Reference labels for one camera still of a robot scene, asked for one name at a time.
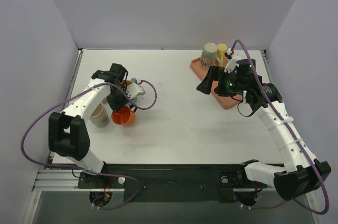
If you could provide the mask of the orange mug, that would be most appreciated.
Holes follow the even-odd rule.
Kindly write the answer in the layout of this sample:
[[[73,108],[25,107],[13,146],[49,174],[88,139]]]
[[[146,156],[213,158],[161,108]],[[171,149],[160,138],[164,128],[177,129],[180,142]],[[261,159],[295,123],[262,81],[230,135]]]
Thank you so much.
[[[120,110],[111,113],[112,121],[117,125],[132,126],[136,121],[136,110],[133,105],[122,106]]]

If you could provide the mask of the cream dragon pattern mug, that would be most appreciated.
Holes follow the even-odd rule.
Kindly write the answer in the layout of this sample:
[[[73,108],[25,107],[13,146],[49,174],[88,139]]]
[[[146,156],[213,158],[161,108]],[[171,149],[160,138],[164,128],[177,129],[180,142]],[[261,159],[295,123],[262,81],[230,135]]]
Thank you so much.
[[[98,128],[104,128],[109,124],[108,114],[103,103],[100,103],[89,117],[89,120]]]

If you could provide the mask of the blue butterfly mug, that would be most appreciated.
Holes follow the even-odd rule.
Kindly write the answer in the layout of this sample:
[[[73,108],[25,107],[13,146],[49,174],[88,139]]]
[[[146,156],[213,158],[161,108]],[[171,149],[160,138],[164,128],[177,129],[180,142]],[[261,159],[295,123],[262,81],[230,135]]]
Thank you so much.
[[[137,97],[137,94],[138,94],[137,86],[138,84],[130,80],[124,80],[120,84],[121,89],[125,92],[125,94],[127,95],[129,99],[134,99]]]

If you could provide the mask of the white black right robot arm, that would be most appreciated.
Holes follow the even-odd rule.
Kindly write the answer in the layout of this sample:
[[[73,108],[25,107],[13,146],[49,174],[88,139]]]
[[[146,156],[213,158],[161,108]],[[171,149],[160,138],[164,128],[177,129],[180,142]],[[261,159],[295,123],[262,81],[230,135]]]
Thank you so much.
[[[254,61],[242,59],[229,72],[225,68],[211,66],[197,86],[204,94],[214,92],[221,97],[241,95],[272,136],[283,160],[283,167],[275,167],[248,161],[245,168],[236,173],[237,183],[249,186],[253,181],[273,186],[286,201],[320,188],[331,172],[326,161],[307,148],[293,125],[283,99],[272,83],[263,83],[256,74]]]

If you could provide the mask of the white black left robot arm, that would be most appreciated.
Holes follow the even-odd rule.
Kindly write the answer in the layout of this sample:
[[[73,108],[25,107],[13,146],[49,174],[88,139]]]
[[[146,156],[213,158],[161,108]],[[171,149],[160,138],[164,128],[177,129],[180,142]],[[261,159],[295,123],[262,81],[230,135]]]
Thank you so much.
[[[107,185],[109,175],[102,170],[104,161],[90,150],[86,122],[105,98],[113,111],[128,103],[124,95],[127,75],[127,70],[116,63],[108,71],[96,71],[83,96],[76,97],[62,112],[49,116],[49,150],[90,172],[90,182],[97,188]]]

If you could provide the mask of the yellow mug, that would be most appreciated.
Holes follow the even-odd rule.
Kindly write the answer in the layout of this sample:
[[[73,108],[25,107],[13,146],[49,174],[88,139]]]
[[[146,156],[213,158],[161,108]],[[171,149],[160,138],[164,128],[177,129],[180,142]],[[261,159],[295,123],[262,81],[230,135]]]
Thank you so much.
[[[217,55],[215,56],[215,65],[218,67],[225,67],[227,64],[226,52],[227,46],[225,44],[218,44],[217,45]]]

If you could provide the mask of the seashell coral mug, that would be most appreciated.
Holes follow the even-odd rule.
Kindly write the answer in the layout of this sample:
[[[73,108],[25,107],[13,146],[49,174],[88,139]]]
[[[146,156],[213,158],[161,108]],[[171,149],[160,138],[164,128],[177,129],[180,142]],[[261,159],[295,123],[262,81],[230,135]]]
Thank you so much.
[[[217,55],[218,47],[214,43],[206,43],[203,47],[200,56],[200,68],[204,71],[208,71],[210,66],[215,64],[215,56]]]

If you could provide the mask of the pink plastic tray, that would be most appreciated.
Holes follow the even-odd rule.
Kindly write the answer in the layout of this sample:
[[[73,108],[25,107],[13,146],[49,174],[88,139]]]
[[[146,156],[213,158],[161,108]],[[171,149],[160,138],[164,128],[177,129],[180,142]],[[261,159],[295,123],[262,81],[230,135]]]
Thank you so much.
[[[195,73],[199,80],[203,80],[207,74],[207,71],[204,71],[200,68],[200,58],[196,58],[191,61],[190,69]],[[239,101],[241,101],[241,96],[236,95],[235,97],[220,97],[214,93],[214,88],[218,85],[218,82],[214,81],[211,88],[211,95],[215,98],[215,100],[219,103],[219,105],[228,110],[233,106],[237,105]]]

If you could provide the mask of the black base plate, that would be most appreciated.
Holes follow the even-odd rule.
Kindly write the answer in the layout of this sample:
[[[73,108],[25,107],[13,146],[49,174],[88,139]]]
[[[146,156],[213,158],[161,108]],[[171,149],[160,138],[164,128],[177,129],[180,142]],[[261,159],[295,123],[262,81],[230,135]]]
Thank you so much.
[[[80,173],[81,189],[123,189],[134,202],[233,203],[253,200],[267,185],[249,181],[241,164],[106,164],[102,175]]]

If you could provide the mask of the aluminium rail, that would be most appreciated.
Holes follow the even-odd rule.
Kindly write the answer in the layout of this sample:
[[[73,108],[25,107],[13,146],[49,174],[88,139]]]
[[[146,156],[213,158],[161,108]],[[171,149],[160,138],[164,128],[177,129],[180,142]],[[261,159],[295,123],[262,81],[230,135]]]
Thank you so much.
[[[32,191],[75,191],[78,189],[78,181],[71,170],[39,170]]]

